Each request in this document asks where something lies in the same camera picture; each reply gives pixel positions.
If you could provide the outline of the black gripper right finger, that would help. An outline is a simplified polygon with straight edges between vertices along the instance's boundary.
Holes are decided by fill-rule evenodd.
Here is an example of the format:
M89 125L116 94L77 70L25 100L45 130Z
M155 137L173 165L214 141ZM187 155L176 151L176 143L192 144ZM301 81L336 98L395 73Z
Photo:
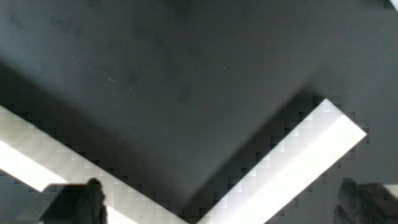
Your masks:
M398 184L343 179L334 224L398 224Z

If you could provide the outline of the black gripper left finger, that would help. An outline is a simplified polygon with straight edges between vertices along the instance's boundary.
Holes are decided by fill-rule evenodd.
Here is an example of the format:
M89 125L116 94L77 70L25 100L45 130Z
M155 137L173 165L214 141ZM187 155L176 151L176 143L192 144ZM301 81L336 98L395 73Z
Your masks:
M52 184L43 196L43 224L109 224L103 185L96 178L84 184Z

